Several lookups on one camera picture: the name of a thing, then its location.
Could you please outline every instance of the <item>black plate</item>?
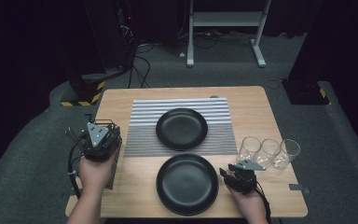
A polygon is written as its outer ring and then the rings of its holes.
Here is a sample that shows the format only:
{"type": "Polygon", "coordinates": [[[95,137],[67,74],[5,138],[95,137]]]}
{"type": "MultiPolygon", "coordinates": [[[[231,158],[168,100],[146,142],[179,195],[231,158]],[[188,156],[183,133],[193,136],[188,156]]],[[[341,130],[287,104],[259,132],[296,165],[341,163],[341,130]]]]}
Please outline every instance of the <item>black plate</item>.
{"type": "Polygon", "coordinates": [[[158,139],[167,147],[186,150],[199,145],[208,133],[205,118],[197,111],[176,108],[159,118],[156,126],[158,139]]]}
{"type": "Polygon", "coordinates": [[[194,216],[208,209],[219,189],[212,165],[201,156],[188,153],[164,162],[156,187],[162,203],[182,216],[194,216]]]}

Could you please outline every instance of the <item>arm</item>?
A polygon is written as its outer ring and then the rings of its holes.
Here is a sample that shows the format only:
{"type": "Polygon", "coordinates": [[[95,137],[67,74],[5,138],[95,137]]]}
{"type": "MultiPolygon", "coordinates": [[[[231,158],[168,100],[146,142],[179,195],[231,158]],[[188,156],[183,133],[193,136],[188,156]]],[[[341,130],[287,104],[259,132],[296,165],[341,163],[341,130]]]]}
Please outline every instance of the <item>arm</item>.
{"type": "Polygon", "coordinates": [[[246,195],[237,192],[235,189],[227,186],[231,192],[241,213],[245,216],[249,224],[268,224],[266,219],[266,208],[260,195],[254,190],[246,195]]]}
{"type": "Polygon", "coordinates": [[[116,153],[115,151],[110,159],[104,162],[88,161],[84,157],[80,159],[79,173],[83,191],[67,224],[100,222],[103,189],[111,176],[116,153]]]}

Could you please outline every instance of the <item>tabletop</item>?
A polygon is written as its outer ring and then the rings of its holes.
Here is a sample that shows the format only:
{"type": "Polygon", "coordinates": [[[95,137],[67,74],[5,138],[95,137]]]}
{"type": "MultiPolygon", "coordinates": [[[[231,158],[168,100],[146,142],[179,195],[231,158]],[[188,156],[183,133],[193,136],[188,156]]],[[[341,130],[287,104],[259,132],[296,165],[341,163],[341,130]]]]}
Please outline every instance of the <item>tabletop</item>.
{"type": "MultiPolygon", "coordinates": [[[[282,137],[272,113],[269,99],[262,87],[201,87],[106,90],[96,119],[111,119],[120,126],[123,145],[117,162],[113,189],[103,192],[101,217],[176,217],[166,208],[156,191],[156,177],[161,165],[170,157],[127,157],[126,144],[131,122],[131,111],[137,100],[196,99],[217,96],[227,98],[232,130],[237,148],[245,136],[260,140],[282,137]]],[[[236,162],[235,155],[206,155],[205,158],[219,174],[236,162]]],[[[301,191],[290,190],[297,184],[291,164],[284,170],[269,167],[255,171],[257,181],[269,201],[272,217],[304,217],[308,213],[301,191]]],[[[192,217],[242,217],[238,206],[227,190],[222,176],[218,176],[219,190],[214,203],[206,211],[192,217]]],[[[65,214],[69,216],[77,202],[71,196],[65,214]]]]}

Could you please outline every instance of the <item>clear glass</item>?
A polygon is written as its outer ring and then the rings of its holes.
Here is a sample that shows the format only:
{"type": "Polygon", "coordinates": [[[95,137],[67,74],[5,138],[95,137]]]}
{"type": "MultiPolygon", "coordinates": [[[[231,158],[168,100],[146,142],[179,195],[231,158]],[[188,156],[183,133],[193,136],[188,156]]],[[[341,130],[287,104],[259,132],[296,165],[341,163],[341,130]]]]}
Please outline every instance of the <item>clear glass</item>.
{"type": "Polygon", "coordinates": [[[267,168],[272,160],[280,153],[280,144],[273,139],[266,139],[261,143],[261,149],[255,155],[255,162],[267,168]]]}
{"type": "Polygon", "coordinates": [[[243,138],[240,151],[237,156],[237,161],[253,160],[255,154],[260,150],[260,141],[253,137],[248,136],[243,138]]]}
{"type": "Polygon", "coordinates": [[[284,169],[301,152],[300,145],[292,139],[284,139],[281,142],[281,151],[274,158],[273,164],[278,169],[284,169]]]}

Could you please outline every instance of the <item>placemat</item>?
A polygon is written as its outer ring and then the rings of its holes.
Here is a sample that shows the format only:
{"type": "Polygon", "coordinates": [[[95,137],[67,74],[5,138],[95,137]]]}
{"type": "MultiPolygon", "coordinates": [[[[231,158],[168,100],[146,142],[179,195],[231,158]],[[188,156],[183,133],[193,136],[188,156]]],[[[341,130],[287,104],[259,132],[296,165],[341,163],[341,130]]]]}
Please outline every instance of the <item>placemat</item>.
{"type": "Polygon", "coordinates": [[[156,135],[158,119],[175,108],[194,109],[205,117],[208,124],[208,134],[204,141],[186,152],[200,156],[237,154],[227,98],[197,98],[134,100],[124,156],[169,157],[183,153],[166,147],[156,135]]]}

